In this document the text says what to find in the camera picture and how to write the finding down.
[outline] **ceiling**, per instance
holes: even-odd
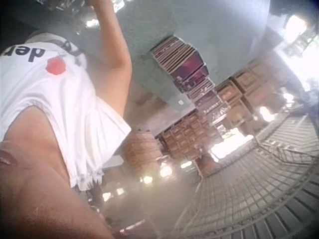
[[[61,11],[47,11],[34,2],[10,1],[6,12],[28,25],[64,36],[87,54],[102,59],[98,29],[87,29],[81,21]],[[157,134],[194,109],[152,59],[150,50],[159,42],[175,34],[193,45],[218,85],[257,54],[269,5],[270,0],[125,0],[117,17],[133,61],[128,121]]]

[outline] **metal railing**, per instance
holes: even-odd
[[[318,158],[314,155],[302,152],[296,148],[275,141],[263,142],[259,145],[259,147],[282,163],[309,165]]]

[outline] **wooden drawer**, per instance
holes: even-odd
[[[201,126],[200,122],[199,121],[193,121],[190,126],[193,128],[193,129],[196,129],[196,128],[199,128]]]
[[[172,134],[170,133],[170,130],[164,132],[162,135],[163,135],[163,138],[164,138],[165,140],[167,140],[167,139],[169,139],[169,138],[172,137]]]
[[[193,132],[193,129],[190,127],[184,128],[183,133],[184,135],[189,135]]]
[[[175,140],[179,141],[182,138],[184,138],[184,135],[182,132],[179,131],[178,133],[174,134],[174,138],[175,138]]]
[[[189,147],[189,141],[186,138],[178,141],[177,144],[178,144],[179,148]]]

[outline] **wooden crate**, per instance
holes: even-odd
[[[238,72],[233,77],[235,82],[244,92],[250,91],[262,84],[262,82],[247,68]]]
[[[269,87],[267,87],[267,85],[262,85],[245,93],[245,98],[253,108],[257,108],[264,104],[269,95]]]
[[[238,87],[231,81],[228,80],[218,87],[217,93],[220,96],[221,100],[228,103],[232,103],[242,97],[242,93]]]
[[[240,125],[245,119],[251,117],[251,113],[245,106],[245,104],[238,100],[235,103],[233,103],[231,109],[227,113],[227,119],[232,125],[232,127],[237,127]]]

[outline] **ceiling light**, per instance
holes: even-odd
[[[183,163],[180,167],[181,167],[181,168],[187,168],[187,167],[191,166],[191,164],[192,164],[192,162],[191,162],[191,161],[188,161],[188,162],[186,162],[186,163]]]
[[[266,122],[271,122],[275,119],[275,117],[264,106],[260,107],[259,112],[263,116],[264,121],[266,121]]]
[[[285,39],[292,43],[300,34],[303,34],[307,29],[307,25],[304,20],[293,15],[290,17],[285,32]]]
[[[123,188],[118,188],[116,190],[116,192],[118,193],[118,195],[122,195],[124,193],[124,189]]]
[[[103,193],[103,199],[104,199],[104,202],[106,202],[107,200],[109,200],[111,198],[111,193]]]
[[[86,22],[87,27],[97,27],[98,25],[99,25],[99,21],[96,18]]]
[[[143,178],[143,181],[144,181],[145,184],[150,184],[150,183],[153,182],[153,178],[150,177],[150,176],[145,176],[145,177]]]
[[[170,176],[172,174],[172,169],[171,169],[171,167],[169,167],[169,166],[165,166],[164,168],[162,168],[161,170],[160,170],[160,175],[161,175],[161,177],[167,177],[167,176]]]

